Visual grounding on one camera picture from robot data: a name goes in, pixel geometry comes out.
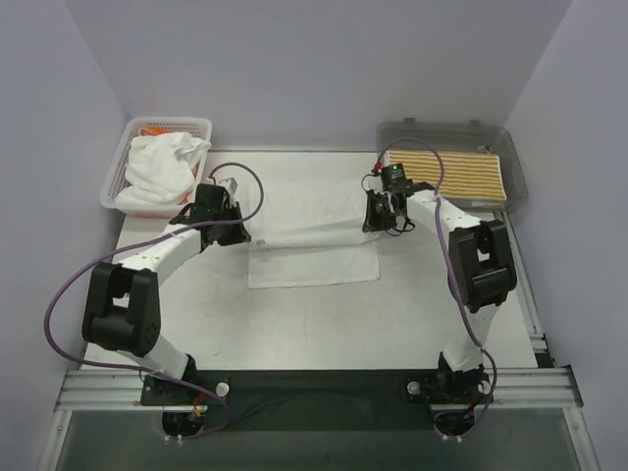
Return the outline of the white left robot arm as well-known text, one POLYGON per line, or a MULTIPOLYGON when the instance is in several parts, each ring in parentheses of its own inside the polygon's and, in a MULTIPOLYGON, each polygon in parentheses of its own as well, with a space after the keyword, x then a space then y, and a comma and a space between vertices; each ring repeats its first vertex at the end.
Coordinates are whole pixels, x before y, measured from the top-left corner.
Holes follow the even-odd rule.
POLYGON ((195 199, 162 232, 163 239, 91 271, 81 333, 150 372, 191 383, 194 359, 161 335, 160 285, 207 247, 250 241, 233 178, 197 187, 195 199))

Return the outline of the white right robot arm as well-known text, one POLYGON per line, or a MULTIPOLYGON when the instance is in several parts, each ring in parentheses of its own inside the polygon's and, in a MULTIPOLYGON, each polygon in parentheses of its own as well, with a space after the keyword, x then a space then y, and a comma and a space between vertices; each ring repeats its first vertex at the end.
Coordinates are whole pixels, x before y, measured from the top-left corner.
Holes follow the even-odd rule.
POLYGON ((442 359, 454 373, 479 369, 492 322, 517 285, 505 224, 459 209, 436 186, 409 179, 400 164, 378 163, 371 175, 382 187, 365 191, 362 231, 402 236, 421 225, 436 234, 462 322, 447 341, 442 359))

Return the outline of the white terry towel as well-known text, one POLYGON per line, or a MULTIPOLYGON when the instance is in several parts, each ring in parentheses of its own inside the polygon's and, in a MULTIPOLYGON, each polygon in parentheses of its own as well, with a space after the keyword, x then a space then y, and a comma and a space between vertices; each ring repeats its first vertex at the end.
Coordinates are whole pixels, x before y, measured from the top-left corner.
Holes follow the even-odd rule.
POLYGON ((359 180, 269 182, 251 234, 248 286, 305 288, 377 281, 378 236, 362 231, 359 180))

